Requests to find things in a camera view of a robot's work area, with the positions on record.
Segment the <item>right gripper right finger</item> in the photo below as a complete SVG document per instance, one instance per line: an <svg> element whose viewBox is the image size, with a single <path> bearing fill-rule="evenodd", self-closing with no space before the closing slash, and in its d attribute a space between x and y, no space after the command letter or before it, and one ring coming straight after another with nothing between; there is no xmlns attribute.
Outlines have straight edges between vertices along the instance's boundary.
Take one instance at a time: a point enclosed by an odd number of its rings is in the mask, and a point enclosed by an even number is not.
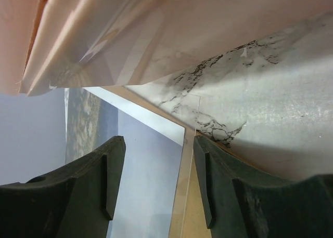
<svg viewBox="0 0 333 238"><path fill-rule="evenodd" d="M332 237L332 175L279 178L205 136L194 138L193 150L212 237Z"/></svg>

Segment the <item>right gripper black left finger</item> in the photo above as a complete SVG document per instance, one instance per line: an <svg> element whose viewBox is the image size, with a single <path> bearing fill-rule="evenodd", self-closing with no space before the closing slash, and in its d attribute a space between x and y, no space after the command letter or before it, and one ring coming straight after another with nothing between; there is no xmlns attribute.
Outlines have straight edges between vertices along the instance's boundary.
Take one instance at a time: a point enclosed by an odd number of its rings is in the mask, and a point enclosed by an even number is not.
<svg viewBox="0 0 333 238"><path fill-rule="evenodd" d="M114 136L26 183L1 186L1 237L106 237L125 158Z"/></svg>

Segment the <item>landscape photo print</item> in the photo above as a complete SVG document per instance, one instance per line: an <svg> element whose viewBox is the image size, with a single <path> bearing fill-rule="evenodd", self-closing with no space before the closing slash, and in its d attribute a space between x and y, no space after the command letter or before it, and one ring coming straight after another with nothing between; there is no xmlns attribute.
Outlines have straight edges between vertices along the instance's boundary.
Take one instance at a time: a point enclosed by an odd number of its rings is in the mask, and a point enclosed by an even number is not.
<svg viewBox="0 0 333 238"><path fill-rule="evenodd" d="M125 162L107 237L168 237L183 147L133 111L122 111L83 88L66 89L66 162L122 136Z"/></svg>

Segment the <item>clear acrylic sheet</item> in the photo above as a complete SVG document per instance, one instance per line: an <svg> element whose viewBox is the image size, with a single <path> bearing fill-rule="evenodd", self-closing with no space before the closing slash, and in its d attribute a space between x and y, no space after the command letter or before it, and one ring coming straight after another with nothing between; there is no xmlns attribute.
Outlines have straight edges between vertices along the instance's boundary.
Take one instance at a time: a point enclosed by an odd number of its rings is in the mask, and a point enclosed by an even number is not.
<svg viewBox="0 0 333 238"><path fill-rule="evenodd" d="M183 236L199 105L199 96L187 94L179 100L177 105L172 108L171 112L171 116L177 119L177 123L184 127L182 157L169 229L169 237L171 238Z"/></svg>

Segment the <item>pink wooden picture frame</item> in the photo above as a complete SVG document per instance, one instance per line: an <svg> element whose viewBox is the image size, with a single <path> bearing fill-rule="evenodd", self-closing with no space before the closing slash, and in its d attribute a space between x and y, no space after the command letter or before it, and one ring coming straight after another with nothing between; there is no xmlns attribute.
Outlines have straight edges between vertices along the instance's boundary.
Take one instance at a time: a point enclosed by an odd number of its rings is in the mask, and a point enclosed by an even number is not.
<svg viewBox="0 0 333 238"><path fill-rule="evenodd" d="M1 92L142 85L332 10L332 0L1 0Z"/></svg>

